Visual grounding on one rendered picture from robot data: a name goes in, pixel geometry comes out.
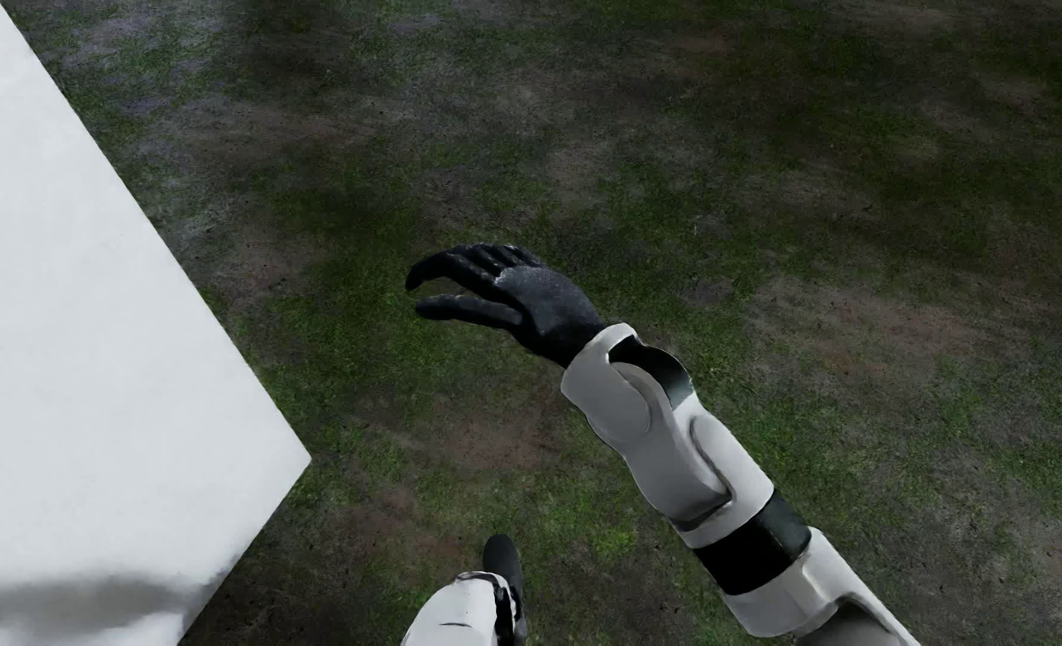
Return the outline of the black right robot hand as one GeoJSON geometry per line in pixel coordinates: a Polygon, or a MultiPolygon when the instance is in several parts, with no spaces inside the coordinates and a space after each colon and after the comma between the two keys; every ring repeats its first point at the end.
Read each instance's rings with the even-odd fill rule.
{"type": "Polygon", "coordinates": [[[413,291],[439,278],[464,293],[421,298],[416,314],[508,332],[524,348],[562,368],[609,325],[580,287],[521,246],[447,248],[414,264],[404,287],[413,291]]]}

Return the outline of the black robot foot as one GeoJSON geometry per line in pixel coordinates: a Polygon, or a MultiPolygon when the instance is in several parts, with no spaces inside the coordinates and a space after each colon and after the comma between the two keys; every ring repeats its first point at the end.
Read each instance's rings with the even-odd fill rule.
{"type": "Polygon", "coordinates": [[[525,646],[528,625],[523,562],[513,540],[506,534],[489,537],[482,565],[493,584],[497,646],[525,646]]]}

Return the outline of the white robot leg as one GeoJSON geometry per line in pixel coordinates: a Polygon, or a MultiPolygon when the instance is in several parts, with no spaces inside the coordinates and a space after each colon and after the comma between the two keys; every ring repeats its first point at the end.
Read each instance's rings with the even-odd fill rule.
{"type": "Polygon", "coordinates": [[[521,595],[501,575],[466,571],[419,609],[400,646],[525,646],[521,595]]]}

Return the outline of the white block furniture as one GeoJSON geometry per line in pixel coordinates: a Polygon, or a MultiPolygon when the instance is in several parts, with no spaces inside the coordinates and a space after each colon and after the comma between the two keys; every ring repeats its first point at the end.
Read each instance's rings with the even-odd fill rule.
{"type": "Polygon", "coordinates": [[[177,646],[309,461],[0,5],[0,646],[177,646]]]}

